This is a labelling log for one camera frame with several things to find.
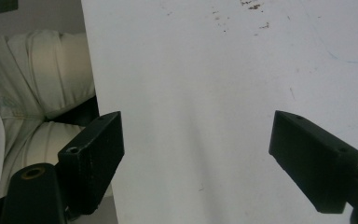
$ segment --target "beige fabric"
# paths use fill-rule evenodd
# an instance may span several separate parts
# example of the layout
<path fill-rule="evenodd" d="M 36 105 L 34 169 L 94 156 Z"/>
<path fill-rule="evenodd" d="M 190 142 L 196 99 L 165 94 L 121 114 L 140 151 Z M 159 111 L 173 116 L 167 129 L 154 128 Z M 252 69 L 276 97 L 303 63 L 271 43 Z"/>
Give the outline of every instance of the beige fabric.
<path fill-rule="evenodd" d="M 46 118 L 55 118 L 94 95 L 84 34 L 34 31 L 0 38 L 0 113 L 6 132 L 0 196 L 6 194 L 15 172 L 54 161 L 50 153 L 56 156 L 81 130 L 44 123 Z"/>

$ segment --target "table surface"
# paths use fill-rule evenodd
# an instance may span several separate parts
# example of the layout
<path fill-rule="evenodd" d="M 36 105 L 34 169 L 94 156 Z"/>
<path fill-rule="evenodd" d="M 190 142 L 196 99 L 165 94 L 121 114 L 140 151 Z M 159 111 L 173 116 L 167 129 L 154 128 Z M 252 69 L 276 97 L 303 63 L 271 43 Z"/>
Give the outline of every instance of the table surface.
<path fill-rule="evenodd" d="M 268 154 L 273 115 L 358 148 L 358 2 L 82 1 L 102 114 L 122 111 L 123 223 L 349 223 Z"/>

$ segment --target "white tabletop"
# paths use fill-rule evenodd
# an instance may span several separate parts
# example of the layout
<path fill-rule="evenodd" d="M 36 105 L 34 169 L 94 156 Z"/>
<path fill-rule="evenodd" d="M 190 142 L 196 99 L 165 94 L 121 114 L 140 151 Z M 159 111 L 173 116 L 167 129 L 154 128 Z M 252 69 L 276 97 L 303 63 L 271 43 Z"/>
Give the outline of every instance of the white tabletop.
<path fill-rule="evenodd" d="M 268 154 L 274 111 L 358 148 L 358 1 L 83 0 L 118 222 L 349 223 Z"/>

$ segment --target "white table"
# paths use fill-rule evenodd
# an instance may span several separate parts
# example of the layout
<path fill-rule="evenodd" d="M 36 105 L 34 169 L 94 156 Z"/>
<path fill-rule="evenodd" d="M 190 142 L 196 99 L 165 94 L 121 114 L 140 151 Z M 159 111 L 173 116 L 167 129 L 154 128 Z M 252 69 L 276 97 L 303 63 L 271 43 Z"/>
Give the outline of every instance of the white table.
<path fill-rule="evenodd" d="M 358 148 L 358 1 L 83 0 L 118 222 L 349 223 L 268 154 L 274 111 Z"/>

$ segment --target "gray wall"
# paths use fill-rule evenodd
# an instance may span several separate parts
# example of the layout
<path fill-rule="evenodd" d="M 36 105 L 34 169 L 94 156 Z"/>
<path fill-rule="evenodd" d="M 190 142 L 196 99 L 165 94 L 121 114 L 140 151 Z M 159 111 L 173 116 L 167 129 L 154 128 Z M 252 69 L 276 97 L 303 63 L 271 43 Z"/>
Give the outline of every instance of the gray wall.
<path fill-rule="evenodd" d="M 0 35 L 35 29 L 85 32 L 80 0 L 19 0 L 19 9 L 0 14 Z"/>

